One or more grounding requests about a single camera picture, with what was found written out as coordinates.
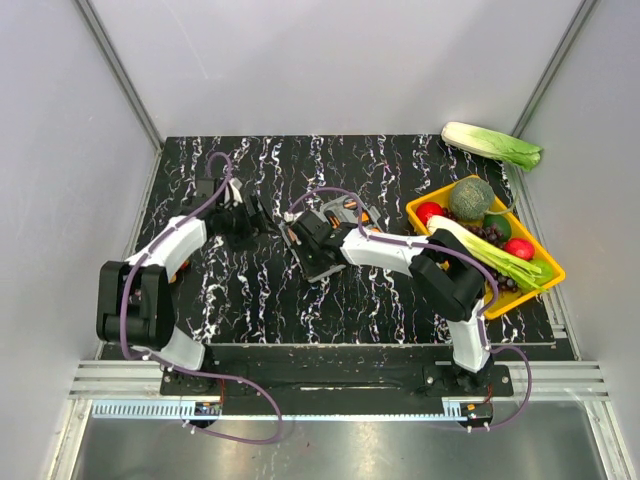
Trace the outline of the grey plastic tool case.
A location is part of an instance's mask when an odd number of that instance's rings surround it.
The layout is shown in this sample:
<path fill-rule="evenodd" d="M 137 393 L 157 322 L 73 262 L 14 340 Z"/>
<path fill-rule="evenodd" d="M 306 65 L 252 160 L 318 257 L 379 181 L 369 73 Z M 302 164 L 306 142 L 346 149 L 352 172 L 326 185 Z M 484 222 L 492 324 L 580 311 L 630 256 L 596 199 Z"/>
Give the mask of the grey plastic tool case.
<path fill-rule="evenodd" d="M 314 283 L 347 266 L 340 245 L 346 235 L 357 228 L 358 220 L 366 230 L 380 232 L 380 219 L 376 207 L 366 206 L 359 214 L 356 201 L 343 195 L 317 209 L 285 213 L 279 229 L 303 277 Z"/>

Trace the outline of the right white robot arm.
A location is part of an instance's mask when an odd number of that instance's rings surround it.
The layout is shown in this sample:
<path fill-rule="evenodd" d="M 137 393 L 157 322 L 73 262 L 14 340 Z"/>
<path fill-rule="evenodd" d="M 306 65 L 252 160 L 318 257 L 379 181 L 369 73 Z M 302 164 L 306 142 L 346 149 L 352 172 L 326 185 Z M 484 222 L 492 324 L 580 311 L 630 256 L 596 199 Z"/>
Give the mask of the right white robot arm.
<path fill-rule="evenodd" d="M 484 327 L 485 272 L 452 233 L 383 233 L 369 211 L 336 207 L 287 213 L 279 228 L 309 282 L 348 266 L 409 277 L 433 312 L 447 322 L 457 388 L 475 396 L 489 386 L 493 360 Z"/>

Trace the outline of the orange tape measure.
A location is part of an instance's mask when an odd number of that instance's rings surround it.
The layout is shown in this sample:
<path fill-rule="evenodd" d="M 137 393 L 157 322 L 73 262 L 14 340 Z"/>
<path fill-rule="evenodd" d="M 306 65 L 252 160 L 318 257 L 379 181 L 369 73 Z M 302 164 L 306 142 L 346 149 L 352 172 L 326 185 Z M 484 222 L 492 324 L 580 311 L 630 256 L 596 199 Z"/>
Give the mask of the orange tape measure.
<path fill-rule="evenodd" d="M 350 198 L 346 198 L 342 202 L 340 215 L 342 220 L 346 221 L 347 223 L 357 224 L 358 222 L 361 222 L 363 225 L 368 225 L 371 223 L 369 212 L 364 208 L 359 211 L 358 203 Z"/>

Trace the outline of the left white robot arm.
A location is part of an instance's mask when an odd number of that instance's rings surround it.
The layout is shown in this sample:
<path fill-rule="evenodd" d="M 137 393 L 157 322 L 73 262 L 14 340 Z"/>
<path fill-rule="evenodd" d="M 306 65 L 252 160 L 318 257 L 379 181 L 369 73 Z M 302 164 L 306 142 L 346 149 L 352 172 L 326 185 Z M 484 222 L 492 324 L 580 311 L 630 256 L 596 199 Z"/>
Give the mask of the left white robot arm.
<path fill-rule="evenodd" d="M 180 367 L 186 388 L 196 395 L 209 393 L 217 372 L 205 363 L 205 346 L 176 326 L 170 280 L 210 239 L 220 236 L 231 250 L 242 251 L 274 227 L 263 202 L 244 194 L 239 180 L 197 180 L 195 193 L 159 235 L 126 260 L 101 267 L 98 338 Z"/>

